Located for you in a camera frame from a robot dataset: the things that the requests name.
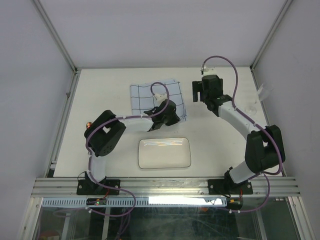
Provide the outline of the blue checkered cloth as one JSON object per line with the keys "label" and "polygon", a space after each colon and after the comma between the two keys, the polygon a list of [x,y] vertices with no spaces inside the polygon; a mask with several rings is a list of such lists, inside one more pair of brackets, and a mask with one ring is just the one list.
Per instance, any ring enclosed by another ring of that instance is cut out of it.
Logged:
{"label": "blue checkered cloth", "polygon": [[[169,78],[160,80],[169,91],[169,99],[176,104],[176,114],[182,122],[187,120],[187,109],[182,94],[181,83],[176,79]],[[153,97],[151,83],[133,83],[129,87],[132,115],[142,114],[144,111],[153,109],[160,104]]]}

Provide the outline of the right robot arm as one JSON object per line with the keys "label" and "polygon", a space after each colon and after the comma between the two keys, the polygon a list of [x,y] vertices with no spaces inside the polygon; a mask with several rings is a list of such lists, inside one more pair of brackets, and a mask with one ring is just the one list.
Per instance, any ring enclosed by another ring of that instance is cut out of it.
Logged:
{"label": "right robot arm", "polygon": [[261,126],[239,107],[233,97],[224,94],[223,80],[216,74],[204,75],[192,82],[193,101],[205,103],[207,109],[233,126],[246,140],[244,161],[230,168],[223,187],[230,194],[241,189],[242,183],[259,174],[277,175],[286,159],[282,133],[278,126]]}

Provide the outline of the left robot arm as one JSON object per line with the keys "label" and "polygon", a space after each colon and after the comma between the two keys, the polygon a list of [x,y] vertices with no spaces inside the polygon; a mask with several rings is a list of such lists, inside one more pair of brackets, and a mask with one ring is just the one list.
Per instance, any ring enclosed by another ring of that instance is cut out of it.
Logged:
{"label": "left robot arm", "polygon": [[103,157],[114,150],[124,133],[152,132],[163,125],[175,125],[180,121],[176,111],[176,104],[169,99],[140,115],[116,116],[105,110],[84,132],[89,155],[87,188],[96,195],[103,192],[106,178]]}

